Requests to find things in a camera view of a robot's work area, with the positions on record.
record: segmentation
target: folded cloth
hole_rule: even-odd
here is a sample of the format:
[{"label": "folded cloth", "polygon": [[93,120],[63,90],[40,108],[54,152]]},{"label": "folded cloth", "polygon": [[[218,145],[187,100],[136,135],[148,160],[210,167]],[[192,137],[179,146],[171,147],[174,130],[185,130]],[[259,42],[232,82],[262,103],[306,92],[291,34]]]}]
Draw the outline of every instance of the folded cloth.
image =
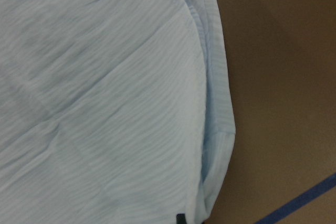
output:
[{"label": "folded cloth", "polygon": [[0,223],[201,223],[234,135],[216,0],[0,0]]}]

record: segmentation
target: dark blue line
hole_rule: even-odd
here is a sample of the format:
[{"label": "dark blue line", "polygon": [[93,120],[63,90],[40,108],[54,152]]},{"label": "dark blue line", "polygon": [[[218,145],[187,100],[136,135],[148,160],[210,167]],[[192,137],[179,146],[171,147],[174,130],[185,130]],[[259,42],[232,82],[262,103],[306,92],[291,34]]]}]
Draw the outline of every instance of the dark blue line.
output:
[{"label": "dark blue line", "polygon": [[317,197],[321,196],[325,192],[329,191],[333,187],[336,186],[336,173],[331,175],[330,177],[326,178],[321,183],[317,184],[316,186],[312,187],[305,193],[301,194],[297,198],[293,199],[292,201],[288,202],[284,206],[280,207],[279,209],[275,210],[264,219],[256,222],[256,224],[272,224],[276,223],[279,220],[282,220],[284,217],[290,215],[291,213],[298,210],[300,207],[308,204],[312,200],[316,199]]}]

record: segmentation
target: brown background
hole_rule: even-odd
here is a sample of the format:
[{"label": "brown background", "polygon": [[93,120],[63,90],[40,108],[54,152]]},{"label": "brown background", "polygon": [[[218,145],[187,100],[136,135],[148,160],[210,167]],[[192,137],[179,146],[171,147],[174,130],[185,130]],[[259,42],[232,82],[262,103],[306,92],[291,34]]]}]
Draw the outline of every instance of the brown background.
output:
[{"label": "brown background", "polygon": [[[237,128],[206,224],[249,224],[336,172],[336,0],[218,0]],[[336,223],[336,189],[281,224]]]}]

